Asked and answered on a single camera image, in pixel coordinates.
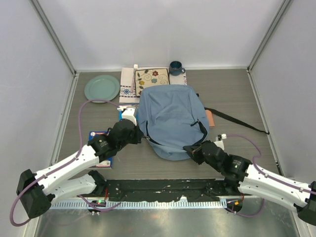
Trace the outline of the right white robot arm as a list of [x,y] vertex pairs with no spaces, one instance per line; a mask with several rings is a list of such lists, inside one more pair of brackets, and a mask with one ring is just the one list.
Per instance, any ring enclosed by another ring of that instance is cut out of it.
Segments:
[[296,212],[299,219],[316,224],[316,183],[298,182],[270,172],[250,160],[227,154],[214,142],[184,146],[192,160],[221,173],[225,193],[254,195]]

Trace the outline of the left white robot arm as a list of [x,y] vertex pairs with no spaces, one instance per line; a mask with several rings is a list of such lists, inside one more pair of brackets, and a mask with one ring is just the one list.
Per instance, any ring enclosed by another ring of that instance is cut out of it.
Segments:
[[136,120],[121,119],[105,134],[95,136],[79,151],[62,161],[36,172],[23,171],[17,186],[17,199],[21,201],[30,219],[43,215],[59,200],[81,194],[100,197],[106,182],[93,170],[81,178],[77,173],[114,157],[128,144],[139,144],[142,133]]

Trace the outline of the blue student backpack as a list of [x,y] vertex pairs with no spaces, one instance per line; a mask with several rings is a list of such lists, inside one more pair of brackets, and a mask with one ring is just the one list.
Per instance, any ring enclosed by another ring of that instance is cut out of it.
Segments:
[[207,112],[233,123],[255,127],[216,109],[204,107],[194,89],[187,85],[145,88],[140,95],[137,121],[154,152],[163,159],[189,159],[184,146],[198,145],[209,133]]

